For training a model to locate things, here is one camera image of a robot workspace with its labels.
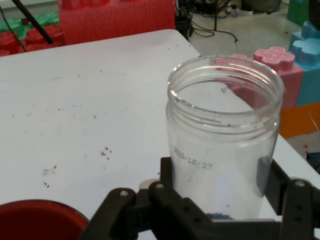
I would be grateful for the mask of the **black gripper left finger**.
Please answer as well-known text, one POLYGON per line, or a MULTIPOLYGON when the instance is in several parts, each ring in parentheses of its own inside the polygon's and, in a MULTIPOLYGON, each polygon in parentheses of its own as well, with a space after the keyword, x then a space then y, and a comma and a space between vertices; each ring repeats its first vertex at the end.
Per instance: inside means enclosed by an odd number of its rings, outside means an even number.
POLYGON ((210 219, 173 189, 170 157, 160 160, 160 179, 138 192, 116 188, 105 197, 81 240, 136 240, 151 230, 158 240, 211 240, 210 219))

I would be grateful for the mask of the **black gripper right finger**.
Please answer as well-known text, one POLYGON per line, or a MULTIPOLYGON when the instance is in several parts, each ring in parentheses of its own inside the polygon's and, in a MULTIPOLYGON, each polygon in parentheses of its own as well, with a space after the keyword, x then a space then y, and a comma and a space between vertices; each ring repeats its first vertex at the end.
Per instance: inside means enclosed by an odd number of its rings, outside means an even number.
POLYGON ((281 222, 257 221, 258 240, 313 240, 314 229, 320 227, 320 190, 306 180, 291 179, 272 161, 267 166, 258 162, 257 183, 281 222))

